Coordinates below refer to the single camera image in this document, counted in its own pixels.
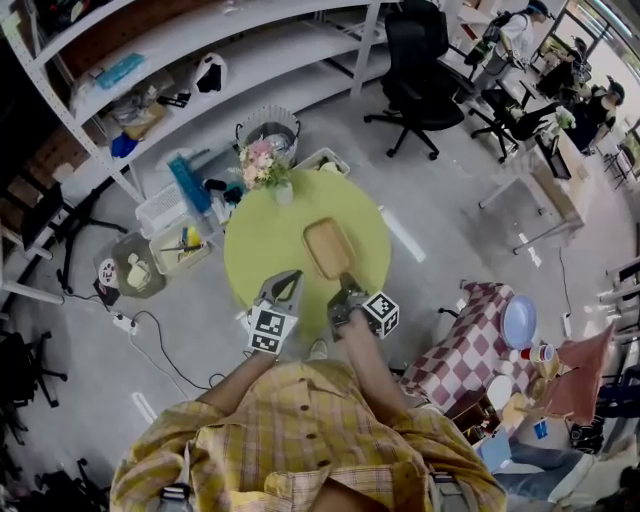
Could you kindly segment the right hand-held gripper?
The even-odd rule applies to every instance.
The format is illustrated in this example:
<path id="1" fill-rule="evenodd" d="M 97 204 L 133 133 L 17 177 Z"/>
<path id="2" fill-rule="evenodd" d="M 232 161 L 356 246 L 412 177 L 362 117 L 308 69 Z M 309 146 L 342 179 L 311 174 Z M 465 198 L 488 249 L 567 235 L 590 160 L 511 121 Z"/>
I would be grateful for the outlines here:
<path id="1" fill-rule="evenodd" d="M 340 338 L 338 329 L 347 324 L 351 312 L 360 309 L 369 330 L 379 339 L 385 339 L 399 323 L 399 306 L 382 291 L 373 295 L 360 291 L 361 287 L 350 272 L 339 277 L 341 289 L 328 303 L 328 320 L 332 336 Z"/>

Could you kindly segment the rectangular wooden tray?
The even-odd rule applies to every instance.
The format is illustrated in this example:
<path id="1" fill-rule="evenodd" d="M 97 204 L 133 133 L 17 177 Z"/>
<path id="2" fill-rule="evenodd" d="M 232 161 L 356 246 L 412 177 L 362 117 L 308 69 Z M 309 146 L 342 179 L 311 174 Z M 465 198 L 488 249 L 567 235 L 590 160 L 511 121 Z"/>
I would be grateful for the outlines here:
<path id="1" fill-rule="evenodd" d="M 325 217 L 309 224 L 303 230 L 302 241 L 317 272 L 324 279 L 335 281 L 353 270 L 355 251 L 335 219 Z"/>

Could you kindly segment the person's left forearm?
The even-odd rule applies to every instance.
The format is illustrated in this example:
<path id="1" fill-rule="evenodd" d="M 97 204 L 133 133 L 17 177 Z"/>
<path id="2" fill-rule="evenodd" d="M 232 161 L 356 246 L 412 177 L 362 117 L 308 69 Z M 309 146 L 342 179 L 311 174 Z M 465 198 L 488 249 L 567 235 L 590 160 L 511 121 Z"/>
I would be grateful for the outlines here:
<path id="1" fill-rule="evenodd" d="M 276 360 L 274 354 L 254 351 L 221 382 L 198 397 L 197 402 L 212 406 L 223 415 L 232 414 L 250 387 L 275 365 Z"/>

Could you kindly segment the round green table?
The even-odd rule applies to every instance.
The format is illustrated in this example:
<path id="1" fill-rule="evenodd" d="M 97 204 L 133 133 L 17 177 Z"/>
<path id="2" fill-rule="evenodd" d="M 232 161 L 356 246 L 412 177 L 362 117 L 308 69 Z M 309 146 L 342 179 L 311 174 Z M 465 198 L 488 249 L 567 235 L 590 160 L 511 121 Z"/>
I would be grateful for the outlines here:
<path id="1" fill-rule="evenodd" d="M 276 202 L 269 189 L 247 193 L 224 237 L 224 264 L 234 297 L 249 308 L 268 278 L 283 271 L 304 272 L 297 332 L 309 338 L 328 326 L 327 303 L 338 281 L 322 277 L 303 245 L 304 229 L 325 218 L 337 222 L 355 255 L 351 271 L 369 292 L 384 287 L 391 263 L 391 240 L 378 205 L 347 178 L 327 172 L 292 174 L 293 201 Z"/>

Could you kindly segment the white plastic bin with tools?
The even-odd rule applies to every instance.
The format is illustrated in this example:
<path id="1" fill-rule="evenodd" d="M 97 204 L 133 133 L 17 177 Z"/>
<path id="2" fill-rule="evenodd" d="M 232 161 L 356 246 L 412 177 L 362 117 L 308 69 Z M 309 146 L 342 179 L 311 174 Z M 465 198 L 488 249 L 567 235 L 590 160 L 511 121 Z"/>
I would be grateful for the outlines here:
<path id="1" fill-rule="evenodd" d="M 158 271 L 165 276 L 178 275 L 210 253 L 209 245 L 191 218 L 184 218 L 156 232 L 149 248 Z"/>

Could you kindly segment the white lattice basket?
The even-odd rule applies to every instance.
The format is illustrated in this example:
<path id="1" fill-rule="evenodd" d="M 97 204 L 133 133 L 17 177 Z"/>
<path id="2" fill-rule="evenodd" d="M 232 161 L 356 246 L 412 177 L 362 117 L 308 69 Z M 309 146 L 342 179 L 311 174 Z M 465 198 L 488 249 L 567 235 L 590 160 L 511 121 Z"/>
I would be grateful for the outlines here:
<path id="1" fill-rule="evenodd" d="M 135 216 L 140 223 L 140 232 L 147 240 L 189 212 L 178 184 L 171 184 L 140 204 Z"/>

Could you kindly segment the pale blue plate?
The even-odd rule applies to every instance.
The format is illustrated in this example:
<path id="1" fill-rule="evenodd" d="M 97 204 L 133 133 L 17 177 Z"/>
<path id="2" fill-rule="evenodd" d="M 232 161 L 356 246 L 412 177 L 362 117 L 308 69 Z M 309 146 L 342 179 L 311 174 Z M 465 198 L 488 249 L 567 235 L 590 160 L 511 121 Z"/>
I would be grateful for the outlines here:
<path id="1" fill-rule="evenodd" d="M 531 298 L 512 297 L 501 314 L 501 335 L 508 347 L 530 348 L 537 329 L 537 310 Z"/>

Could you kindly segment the white tape spool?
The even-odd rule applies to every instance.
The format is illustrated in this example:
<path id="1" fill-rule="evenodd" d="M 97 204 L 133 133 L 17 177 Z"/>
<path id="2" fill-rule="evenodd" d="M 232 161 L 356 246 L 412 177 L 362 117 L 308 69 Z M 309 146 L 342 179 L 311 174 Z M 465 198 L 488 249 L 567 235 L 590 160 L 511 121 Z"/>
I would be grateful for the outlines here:
<path id="1" fill-rule="evenodd" d="M 98 267 L 98 280 L 103 287 L 119 288 L 117 266 L 113 258 L 105 258 Z"/>

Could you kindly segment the small black box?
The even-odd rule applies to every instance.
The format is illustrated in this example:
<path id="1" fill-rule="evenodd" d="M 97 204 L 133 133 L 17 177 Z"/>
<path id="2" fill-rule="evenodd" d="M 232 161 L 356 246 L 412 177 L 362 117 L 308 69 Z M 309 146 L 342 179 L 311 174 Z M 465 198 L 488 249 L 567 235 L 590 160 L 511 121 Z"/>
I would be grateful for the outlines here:
<path id="1" fill-rule="evenodd" d="M 96 294 L 105 306 L 111 307 L 120 298 L 120 292 L 117 288 L 103 285 L 99 279 L 93 283 Z"/>

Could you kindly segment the large black office chair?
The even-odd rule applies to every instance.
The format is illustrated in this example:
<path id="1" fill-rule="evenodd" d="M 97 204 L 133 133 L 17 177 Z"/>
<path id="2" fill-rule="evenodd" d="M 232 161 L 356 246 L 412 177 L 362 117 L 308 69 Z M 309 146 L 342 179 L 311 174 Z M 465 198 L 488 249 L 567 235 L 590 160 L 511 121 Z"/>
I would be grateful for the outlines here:
<path id="1" fill-rule="evenodd" d="M 386 16 L 385 31 L 390 68 L 381 84 L 389 108 L 366 115 L 364 121 L 402 128 L 388 157 L 394 157 L 413 133 L 430 148 L 429 158 L 434 161 L 440 151 L 428 134 L 463 122 L 455 96 L 461 90 L 469 92 L 472 83 L 441 61 L 450 49 L 448 25 L 445 13 L 429 0 L 402 0 L 399 10 Z"/>

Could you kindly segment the small black office chair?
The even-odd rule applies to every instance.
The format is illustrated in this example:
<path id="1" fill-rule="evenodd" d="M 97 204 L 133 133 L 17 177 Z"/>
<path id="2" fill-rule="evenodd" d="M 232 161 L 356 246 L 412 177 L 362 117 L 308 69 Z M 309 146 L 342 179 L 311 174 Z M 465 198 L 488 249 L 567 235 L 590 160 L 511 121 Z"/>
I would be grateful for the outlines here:
<path id="1" fill-rule="evenodd" d="M 541 109 L 526 112 L 508 92 L 500 88 L 484 90 L 481 98 L 489 106 L 493 117 L 490 118 L 482 113 L 479 107 L 471 107 L 469 114 L 477 115 L 486 122 L 486 126 L 473 131 L 470 137 L 476 139 L 481 134 L 494 134 L 502 152 L 498 158 L 500 164 L 504 164 L 508 157 L 505 140 L 511 141 L 515 150 L 518 150 L 519 142 L 538 135 L 543 130 L 543 119 L 554 114 L 561 107 L 559 102 L 551 102 Z"/>

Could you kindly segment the black and white bag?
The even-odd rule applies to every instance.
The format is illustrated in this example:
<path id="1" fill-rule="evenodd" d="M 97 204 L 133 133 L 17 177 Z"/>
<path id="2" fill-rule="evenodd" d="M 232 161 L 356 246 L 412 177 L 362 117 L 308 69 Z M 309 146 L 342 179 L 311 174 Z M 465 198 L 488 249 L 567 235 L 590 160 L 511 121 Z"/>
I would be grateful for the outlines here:
<path id="1" fill-rule="evenodd" d="M 193 74 L 193 89 L 204 95 L 219 93 L 226 86 L 227 75 L 228 67 L 223 57 L 214 52 L 207 53 Z"/>

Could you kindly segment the white metal shelf rack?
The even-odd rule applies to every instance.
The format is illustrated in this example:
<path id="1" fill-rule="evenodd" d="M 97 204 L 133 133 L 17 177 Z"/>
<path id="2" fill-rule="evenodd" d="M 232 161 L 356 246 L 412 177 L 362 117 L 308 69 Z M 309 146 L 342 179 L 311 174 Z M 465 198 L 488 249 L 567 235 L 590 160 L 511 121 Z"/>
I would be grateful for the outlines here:
<path id="1" fill-rule="evenodd" d="M 0 35 L 36 90 L 88 155 L 79 172 L 92 186 L 115 181 L 135 202 L 161 190 L 169 172 L 160 159 L 177 149 L 218 154 L 235 127 L 267 105 L 298 112 L 342 92 L 358 93 L 382 73 L 370 49 L 379 11 L 398 0 L 213 0 L 137 33 L 110 54 L 71 69 L 80 49 L 94 53 L 131 24 L 142 0 L 112 0 L 47 43 L 39 36 L 33 0 L 7 0 Z M 227 63 L 225 88 L 194 91 L 192 77 L 210 52 Z M 94 77 L 130 53 L 145 61 L 114 87 Z M 163 120 L 125 158 L 111 156 L 122 131 L 108 114 L 131 91 L 158 91 Z"/>

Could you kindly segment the black swivel chair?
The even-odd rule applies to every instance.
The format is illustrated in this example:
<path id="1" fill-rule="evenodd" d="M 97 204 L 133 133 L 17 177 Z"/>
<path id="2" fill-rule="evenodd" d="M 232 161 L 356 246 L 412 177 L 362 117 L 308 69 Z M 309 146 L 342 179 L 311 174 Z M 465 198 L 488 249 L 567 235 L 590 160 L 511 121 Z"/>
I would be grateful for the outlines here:
<path id="1" fill-rule="evenodd" d="M 51 337 L 51 332 L 45 331 L 37 341 L 26 343 L 19 333 L 0 330 L 0 401 L 17 408 L 26 407 L 40 389 L 51 408 L 59 406 L 58 400 L 51 396 L 44 377 L 66 382 L 68 376 L 44 365 L 45 345 Z"/>

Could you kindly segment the teal packet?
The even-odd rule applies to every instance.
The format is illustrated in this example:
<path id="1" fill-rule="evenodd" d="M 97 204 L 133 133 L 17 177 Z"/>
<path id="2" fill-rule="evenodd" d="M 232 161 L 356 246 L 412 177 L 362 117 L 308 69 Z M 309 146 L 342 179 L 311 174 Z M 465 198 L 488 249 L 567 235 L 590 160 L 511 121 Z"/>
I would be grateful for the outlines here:
<path id="1" fill-rule="evenodd" d="M 94 79 L 101 89 L 108 90 L 134 71 L 144 61 L 145 57 L 143 55 L 130 53 L 111 67 L 102 70 Z"/>

